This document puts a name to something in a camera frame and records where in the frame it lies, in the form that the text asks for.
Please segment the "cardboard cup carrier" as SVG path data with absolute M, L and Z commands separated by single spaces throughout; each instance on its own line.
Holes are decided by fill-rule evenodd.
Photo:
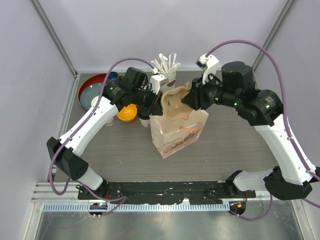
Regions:
M 161 97 L 161 106 L 163 115 L 170 121 L 176 121 L 187 117 L 193 109 L 185 103 L 182 103 L 191 91 L 192 84 L 187 82 L 184 86 L 179 86 L 165 92 Z

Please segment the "stack of white paper cups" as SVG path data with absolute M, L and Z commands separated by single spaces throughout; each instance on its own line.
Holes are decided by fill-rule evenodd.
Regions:
M 98 96 L 95 96 L 92 101 L 91 101 L 91 107 L 93 107 L 95 105 L 95 103 L 98 100 Z M 109 120 L 106 121 L 106 123 L 104 124 L 105 126 L 111 126 L 114 123 L 114 117 L 111 117 Z

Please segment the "brown paper bag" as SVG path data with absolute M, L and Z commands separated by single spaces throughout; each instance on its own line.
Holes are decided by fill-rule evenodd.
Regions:
M 151 138 L 163 159 L 194 143 L 200 137 L 209 114 L 204 110 L 192 111 L 178 120 L 164 116 L 150 117 Z

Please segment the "black cup lid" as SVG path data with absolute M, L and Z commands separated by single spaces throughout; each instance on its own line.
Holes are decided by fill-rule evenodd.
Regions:
M 144 106 L 139 106 L 137 108 L 137 116 L 141 119 L 141 120 L 149 120 L 150 119 L 150 114 L 148 112 L 148 109 Z

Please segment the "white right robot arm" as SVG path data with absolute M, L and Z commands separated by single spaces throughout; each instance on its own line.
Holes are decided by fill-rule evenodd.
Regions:
M 286 129 L 284 107 L 271 90 L 256 88 L 253 69 L 241 61 L 222 66 L 222 79 L 213 73 L 203 74 L 191 83 L 190 92 L 182 103 L 193 110 L 206 110 L 211 105 L 234 108 L 237 114 L 262 136 L 277 166 L 256 172 L 238 170 L 226 184 L 226 193 L 233 198 L 244 191 L 268 191 L 279 200 L 305 199 L 311 193 L 312 182 L 320 175 L 319 167 L 303 164 L 297 153 L 300 146 L 291 143 L 293 135 Z

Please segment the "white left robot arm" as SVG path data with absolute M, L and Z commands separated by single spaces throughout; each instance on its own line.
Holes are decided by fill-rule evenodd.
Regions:
M 83 117 L 65 134 L 51 137 L 46 145 L 51 166 L 57 166 L 71 180 L 89 188 L 89 194 L 100 200 L 107 192 L 105 180 L 81 158 L 85 148 L 98 131 L 124 107 L 134 104 L 143 115 L 162 115 L 161 82 L 167 78 L 162 74 L 148 78 L 146 73 L 129 67 L 117 83 L 103 84 L 98 99 Z

